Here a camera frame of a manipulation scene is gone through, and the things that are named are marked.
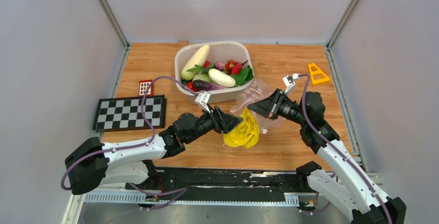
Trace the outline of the yellow toy cabbage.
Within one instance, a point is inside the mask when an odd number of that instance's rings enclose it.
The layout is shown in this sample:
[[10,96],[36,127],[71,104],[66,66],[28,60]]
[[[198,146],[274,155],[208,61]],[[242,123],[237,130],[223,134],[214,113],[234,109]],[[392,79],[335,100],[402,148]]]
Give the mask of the yellow toy cabbage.
[[243,122],[230,133],[224,135],[224,143],[230,147],[253,147],[259,141],[259,126],[248,108],[245,108],[240,116],[243,118]]

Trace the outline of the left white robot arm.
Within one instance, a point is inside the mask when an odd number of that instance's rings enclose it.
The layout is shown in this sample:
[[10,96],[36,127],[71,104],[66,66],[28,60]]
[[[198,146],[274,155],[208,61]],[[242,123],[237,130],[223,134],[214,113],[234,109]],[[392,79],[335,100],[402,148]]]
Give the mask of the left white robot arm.
[[146,161],[174,157],[185,151],[185,145],[206,133],[227,134],[242,122],[243,118],[214,107],[203,111],[200,117],[183,113],[167,129],[145,139],[102,143],[99,137],[88,138],[66,157],[61,188],[73,195],[116,183],[140,184],[145,189],[153,189],[159,177]]

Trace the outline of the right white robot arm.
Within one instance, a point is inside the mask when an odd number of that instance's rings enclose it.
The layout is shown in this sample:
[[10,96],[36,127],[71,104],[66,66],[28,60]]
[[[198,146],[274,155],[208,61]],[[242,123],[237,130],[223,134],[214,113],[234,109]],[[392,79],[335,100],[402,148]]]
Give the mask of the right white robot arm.
[[322,158],[337,179],[316,162],[296,169],[296,186],[323,194],[350,223],[404,223],[406,204],[391,198],[355,162],[340,136],[324,119],[325,106],[318,92],[306,92],[300,103],[277,89],[266,99],[251,103],[248,109],[272,120],[283,117],[301,126],[302,141]]

